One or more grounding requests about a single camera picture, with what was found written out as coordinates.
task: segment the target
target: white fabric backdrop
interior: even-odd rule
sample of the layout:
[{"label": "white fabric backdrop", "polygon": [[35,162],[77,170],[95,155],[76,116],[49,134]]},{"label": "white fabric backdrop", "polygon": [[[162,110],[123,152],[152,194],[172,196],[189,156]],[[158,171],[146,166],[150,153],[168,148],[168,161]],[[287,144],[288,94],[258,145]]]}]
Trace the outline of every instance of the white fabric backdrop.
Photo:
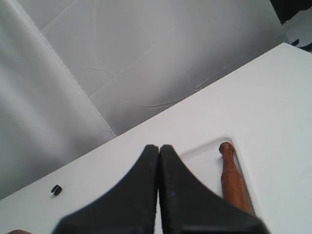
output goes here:
[{"label": "white fabric backdrop", "polygon": [[22,8],[1,0],[0,199],[113,137]]},{"label": "white fabric backdrop", "polygon": [[284,41],[270,0],[18,1],[117,135]]}]

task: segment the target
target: black screw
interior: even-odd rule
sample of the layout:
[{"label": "black screw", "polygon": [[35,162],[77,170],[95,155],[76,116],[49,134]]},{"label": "black screw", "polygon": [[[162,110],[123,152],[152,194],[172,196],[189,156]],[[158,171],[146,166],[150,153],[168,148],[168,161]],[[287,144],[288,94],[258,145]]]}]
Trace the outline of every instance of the black screw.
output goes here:
[{"label": "black screw", "polygon": [[54,186],[53,189],[51,190],[51,193],[53,193],[54,196],[59,195],[60,192],[62,192],[62,187],[59,185]]}]

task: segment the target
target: wrinkled fabric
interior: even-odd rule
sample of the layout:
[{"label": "wrinkled fabric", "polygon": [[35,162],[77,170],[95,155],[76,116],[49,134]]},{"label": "wrinkled fabric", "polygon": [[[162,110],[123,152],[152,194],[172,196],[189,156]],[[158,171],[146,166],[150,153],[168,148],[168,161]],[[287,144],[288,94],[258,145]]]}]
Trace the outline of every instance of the wrinkled fabric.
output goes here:
[{"label": "wrinkled fabric", "polygon": [[35,29],[0,1],[0,199],[114,137]]}]

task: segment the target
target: black rubber pad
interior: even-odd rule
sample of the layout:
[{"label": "black rubber pad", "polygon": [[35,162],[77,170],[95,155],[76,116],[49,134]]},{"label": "black rubber pad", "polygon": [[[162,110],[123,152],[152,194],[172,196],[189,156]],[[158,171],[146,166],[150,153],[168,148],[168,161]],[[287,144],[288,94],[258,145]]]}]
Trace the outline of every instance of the black rubber pad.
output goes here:
[{"label": "black rubber pad", "polygon": [[164,234],[268,233],[261,220],[204,186],[170,145],[160,149],[159,201]]},{"label": "black rubber pad", "polygon": [[158,147],[147,145],[132,169],[115,187],[90,205],[63,218],[53,233],[154,233],[157,166]]}]

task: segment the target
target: brown wooden stick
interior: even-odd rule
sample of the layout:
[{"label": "brown wooden stick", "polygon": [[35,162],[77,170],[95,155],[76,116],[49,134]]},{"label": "brown wooden stick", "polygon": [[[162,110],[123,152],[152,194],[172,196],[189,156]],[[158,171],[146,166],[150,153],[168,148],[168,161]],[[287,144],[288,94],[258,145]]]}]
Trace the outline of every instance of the brown wooden stick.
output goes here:
[{"label": "brown wooden stick", "polygon": [[229,142],[223,142],[219,147],[223,155],[223,172],[221,176],[223,198],[234,206],[251,212],[244,178],[236,167],[233,159],[234,147]]}]

